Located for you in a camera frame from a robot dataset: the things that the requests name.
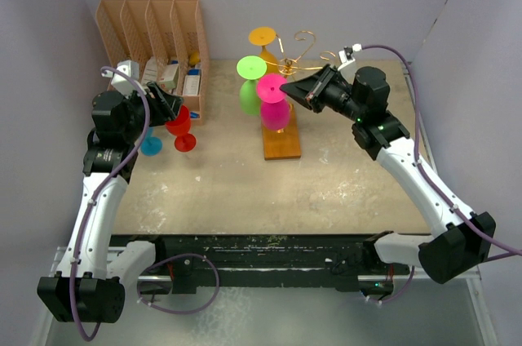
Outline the blue plastic wine glass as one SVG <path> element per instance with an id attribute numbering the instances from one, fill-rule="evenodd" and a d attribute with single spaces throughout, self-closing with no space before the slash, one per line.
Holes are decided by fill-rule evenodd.
<path id="1" fill-rule="evenodd" d="M 159 154 L 162 150 L 162 141 L 160 138 L 153 135 L 154 128 L 149 127 L 140 146 L 140 151 L 144 156 L 153 157 Z"/>

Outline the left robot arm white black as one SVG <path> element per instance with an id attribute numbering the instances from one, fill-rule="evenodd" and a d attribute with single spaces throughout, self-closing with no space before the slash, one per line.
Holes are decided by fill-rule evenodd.
<path id="1" fill-rule="evenodd" d="M 66 252 L 53 275 L 41 277 L 40 300 L 59 322 L 114 323 L 140 271 L 159 274 L 167 253 L 150 242 L 130 242 L 114 260 L 109 242 L 118 207 L 138 157 L 139 139 L 175 120 L 183 98 L 149 83 L 145 97 L 105 91 L 92 101 L 94 128 L 83 158 L 82 202 Z"/>

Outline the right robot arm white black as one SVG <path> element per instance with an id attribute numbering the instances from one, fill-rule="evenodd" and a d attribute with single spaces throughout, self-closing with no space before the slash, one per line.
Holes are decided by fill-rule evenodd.
<path id="1" fill-rule="evenodd" d="M 307 78 L 282 85 L 281 91 L 314 113 L 330 108 L 352 120 L 357 144 L 399 183 L 429 227 L 427 236 L 385 232 L 372 237 L 362 255 L 369 272 L 406 264 L 444 284 L 485 262 L 494 218 L 476 213 L 415 154 L 414 140 L 387 108 L 390 86 L 381 69 L 363 67 L 348 82 L 327 64 Z"/>

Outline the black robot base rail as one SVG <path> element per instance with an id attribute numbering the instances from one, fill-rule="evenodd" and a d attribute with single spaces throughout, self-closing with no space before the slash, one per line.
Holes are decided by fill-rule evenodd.
<path id="1" fill-rule="evenodd" d="M 193 294 L 200 287 L 330 288 L 390 295 L 405 264 L 385 264 L 369 251 L 368 234 L 113 235 L 109 245 L 143 240 L 161 267 L 140 277 L 144 292 Z M 164 261 L 172 258 L 170 264 Z"/>

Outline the red plastic wine glass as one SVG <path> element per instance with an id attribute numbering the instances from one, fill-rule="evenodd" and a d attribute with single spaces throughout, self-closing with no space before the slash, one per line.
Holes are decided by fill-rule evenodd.
<path id="1" fill-rule="evenodd" d="M 190 133 L 191 126 L 190 112 L 185 105 L 181 106 L 175 120 L 165 123 L 168 132 L 175 137 L 175 149 L 181 153 L 192 151 L 197 144 L 196 137 Z"/>

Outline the pink plastic wine glass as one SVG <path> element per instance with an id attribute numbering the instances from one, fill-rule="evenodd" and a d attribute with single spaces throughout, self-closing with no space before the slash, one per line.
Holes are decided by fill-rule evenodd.
<path id="1" fill-rule="evenodd" d="M 290 106 L 281 90 L 284 84 L 286 79 L 280 74 L 270 73 L 261 77 L 256 86 L 262 124 L 271 131 L 282 130 L 290 122 Z"/>

